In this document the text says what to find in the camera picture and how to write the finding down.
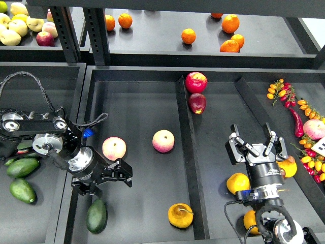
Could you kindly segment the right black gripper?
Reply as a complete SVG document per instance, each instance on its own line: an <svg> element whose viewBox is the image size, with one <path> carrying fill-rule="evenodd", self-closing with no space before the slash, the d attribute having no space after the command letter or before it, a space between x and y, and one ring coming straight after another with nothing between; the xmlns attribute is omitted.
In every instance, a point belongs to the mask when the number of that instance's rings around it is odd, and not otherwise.
<svg viewBox="0 0 325 244"><path fill-rule="evenodd" d="M288 159L283 137L278 137L271 130L269 123L263 125L266 137L262 143L250 145L239 134L237 124L231 125L231 134L225 148L232 165L246 164L246 170L252 189L258 189L266 185L280 186L284 184L280 168L276 161Z"/></svg>

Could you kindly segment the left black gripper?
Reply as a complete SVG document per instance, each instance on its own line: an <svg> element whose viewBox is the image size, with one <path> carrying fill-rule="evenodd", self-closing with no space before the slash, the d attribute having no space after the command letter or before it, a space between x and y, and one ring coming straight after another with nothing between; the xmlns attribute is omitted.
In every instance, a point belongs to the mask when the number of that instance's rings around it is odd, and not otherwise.
<svg viewBox="0 0 325 244"><path fill-rule="evenodd" d="M75 157L68 160L68 172L73 176L71 186L78 194L95 195L102 198L103 192L97 187L96 180L102 182L122 181L132 187L132 167L122 158L111 165L91 146L81 147Z"/></svg>

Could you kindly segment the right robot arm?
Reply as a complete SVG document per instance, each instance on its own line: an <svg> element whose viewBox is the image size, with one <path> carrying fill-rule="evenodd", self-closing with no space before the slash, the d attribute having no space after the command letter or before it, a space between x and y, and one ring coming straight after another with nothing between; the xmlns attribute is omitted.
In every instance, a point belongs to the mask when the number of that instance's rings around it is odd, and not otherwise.
<svg viewBox="0 0 325 244"><path fill-rule="evenodd" d="M246 233L257 228L264 243L319 243L312 229L301 227L284 207L279 196L284 172L278 163L288 159L285 142L268 123L263 130L266 141L249 144L240 137L237 125L231 125L226 151L232 165L245 164L249 187L235 190L236 199L226 205L238 203L252 207L255 223L249 225Z"/></svg>

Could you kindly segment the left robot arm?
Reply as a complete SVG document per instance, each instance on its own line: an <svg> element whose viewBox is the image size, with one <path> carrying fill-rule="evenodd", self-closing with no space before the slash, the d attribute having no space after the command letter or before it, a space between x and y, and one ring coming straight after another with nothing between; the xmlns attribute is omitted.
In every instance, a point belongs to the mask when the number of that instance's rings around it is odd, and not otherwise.
<svg viewBox="0 0 325 244"><path fill-rule="evenodd" d="M108 181L122 181L132 187L133 169L118 158L108 164L93 147L84 145L83 131L104 121L107 113L94 121L77 124L68 118L63 107L55 108L38 77L26 71L8 75L1 89L15 76L32 78L41 90L49 113L1 109L1 160L37 153L56 167L72 175L71 186L80 195L102 196L99 185Z"/></svg>

